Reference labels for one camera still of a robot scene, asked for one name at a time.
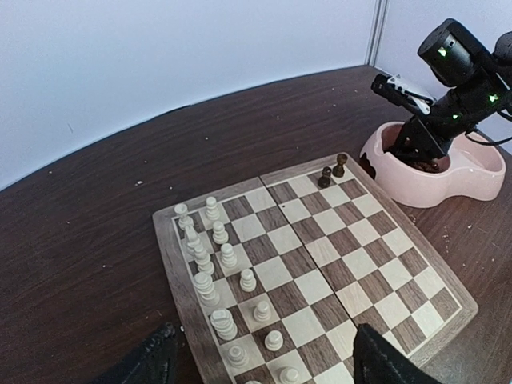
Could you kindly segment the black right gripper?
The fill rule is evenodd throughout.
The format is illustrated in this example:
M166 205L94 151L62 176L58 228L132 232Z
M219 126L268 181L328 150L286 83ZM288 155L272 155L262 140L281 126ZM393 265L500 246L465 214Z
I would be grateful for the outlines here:
M493 52L459 21L448 18L418 48L437 80L448 87L428 114L409 106L406 121L388 149L401 161L433 161L448 155L452 141L498 114L511 120L511 32Z

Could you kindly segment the dark chess piece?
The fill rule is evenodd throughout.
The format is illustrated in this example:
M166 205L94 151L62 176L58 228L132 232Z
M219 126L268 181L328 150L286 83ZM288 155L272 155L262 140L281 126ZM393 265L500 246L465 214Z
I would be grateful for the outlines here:
M342 178L345 174L345 164L347 163L347 154L340 153L336 158L336 165L333 167L331 175L336 178Z

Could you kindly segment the dark pawn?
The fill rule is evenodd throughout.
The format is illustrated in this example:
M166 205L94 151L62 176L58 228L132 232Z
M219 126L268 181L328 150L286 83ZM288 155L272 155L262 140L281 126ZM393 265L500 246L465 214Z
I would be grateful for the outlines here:
M331 184L331 173L332 169L329 166L325 166L322 169L321 176L318 178L318 187L321 189L327 188Z

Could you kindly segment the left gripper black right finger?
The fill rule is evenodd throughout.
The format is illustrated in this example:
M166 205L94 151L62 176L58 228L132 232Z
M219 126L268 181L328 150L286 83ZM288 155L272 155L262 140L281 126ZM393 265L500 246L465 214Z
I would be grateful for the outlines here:
M355 384L437 384L368 323L358 325L353 347Z

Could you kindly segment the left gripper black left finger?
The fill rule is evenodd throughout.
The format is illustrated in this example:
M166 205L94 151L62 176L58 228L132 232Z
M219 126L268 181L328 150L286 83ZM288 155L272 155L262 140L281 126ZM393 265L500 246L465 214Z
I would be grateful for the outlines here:
M175 383L177 352L176 329L163 323L92 383Z

